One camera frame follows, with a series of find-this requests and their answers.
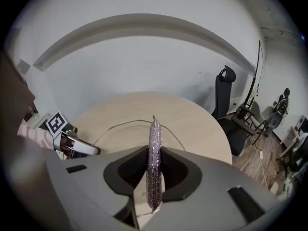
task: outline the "headrest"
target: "headrest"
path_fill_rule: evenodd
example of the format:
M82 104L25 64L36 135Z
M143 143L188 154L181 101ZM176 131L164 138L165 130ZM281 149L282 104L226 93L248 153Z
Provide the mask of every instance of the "headrest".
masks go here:
M236 74L235 72L229 68L228 66L225 65L225 69L221 70L221 72L219 73L220 76L222 76L221 80L223 82L229 82L229 83L232 83L236 80Z

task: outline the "black slot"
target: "black slot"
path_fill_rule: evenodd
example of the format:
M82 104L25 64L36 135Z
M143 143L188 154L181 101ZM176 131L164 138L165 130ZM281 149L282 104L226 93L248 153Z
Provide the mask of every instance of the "black slot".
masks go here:
M258 219L265 213L242 187L233 187L228 190L228 193L248 223Z
M75 173L75 172L78 172L78 171L81 171L81 170L84 170L86 169L87 167L84 166L84 165L76 165L76 166L72 166L72 167L67 167L66 170L69 174L71 173Z

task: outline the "sleeve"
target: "sleeve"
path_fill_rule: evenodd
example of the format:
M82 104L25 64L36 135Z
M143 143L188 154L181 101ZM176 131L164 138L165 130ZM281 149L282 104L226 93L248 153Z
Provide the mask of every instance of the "sleeve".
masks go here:
M22 124L18 129L17 135L32 139L42 148L48 148L53 150L53 137L50 132L41 128L32 129L25 122L25 120L22 121Z

